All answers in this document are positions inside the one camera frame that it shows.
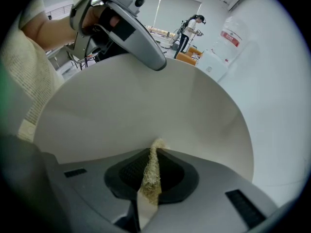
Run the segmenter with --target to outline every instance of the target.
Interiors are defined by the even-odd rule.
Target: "white funnel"
[[[147,148],[158,137],[252,180],[240,110],[214,80],[175,59],[156,72],[124,54],[80,72],[45,106],[34,143],[68,163]]]

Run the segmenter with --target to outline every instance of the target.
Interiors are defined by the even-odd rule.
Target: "person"
[[[105,8],[90,7],[83,27],[97,23]],[[30,142],[43,106],[64,82],[46,57],[46,51],[73,42],[77,33],[71,28],[69,17],[49,20],[44,10],[43,0],[32,0],[17,17],[0,50],[1,65],[33,101],[17,134]],[[114,27],[118,21],[118,17],[112,17],[110,25]]]
[[[192,17],[190,17],[186,21],[186,23],[185,23],[185,30],[181,34],[180,44],[179,44],[179,47],[178,47],[178,49],[176,51],[174,59],[176,59],[176,57],[177,57],[179,52],[181,52],[181,51],[183,51],[185,49],[185,47],[186,47],[189,39],[191,38],[192,34],[195,33],[196,35],[198,35],[198,32],[195,31],[195,25],[197,23],[201,23],[203,21],[204,21],[204,16],[202,16],[202,15],[193,15]]]

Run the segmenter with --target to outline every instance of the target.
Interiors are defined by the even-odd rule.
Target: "beige knit sleeve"
[[[21,14],[18,27],[23,28],[31,19],[43,11],[45,11],[43,0],[31,0]]]

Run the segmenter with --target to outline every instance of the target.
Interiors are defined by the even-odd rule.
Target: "white shirt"
[[[183,34],[188,36],[189,39],[192,36],[192,32],[188,31],[187,28],[191,28],[192,30],[195,30],[195,25],[196,25],[195,19],[190,20],[189,23],[188,23],[188,26],[186,27],[185,31],[183,32]]]
[[[44,9],[43,0],[33,0],[12,25],[0,50],[0,60],[4,67],[33,101],[17,134],[19,138],[30,142],[43,106],[64,82],[49,62],[45,51],[21,30]]]

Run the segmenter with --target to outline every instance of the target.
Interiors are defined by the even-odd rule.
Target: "orange chair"
[[[191,58],[191,56],[194,53],[196,53],[200,57],[202,56],[202,52],[200,52],[199,50],[195,49],[194,47],[190,47],[186,53],[182,53],[182,52],[178,53],[177,57],[176,57],[176,60],[181,60],[183,62],[187,62],[187,63],[195,66],[196,60],[193,60]]]

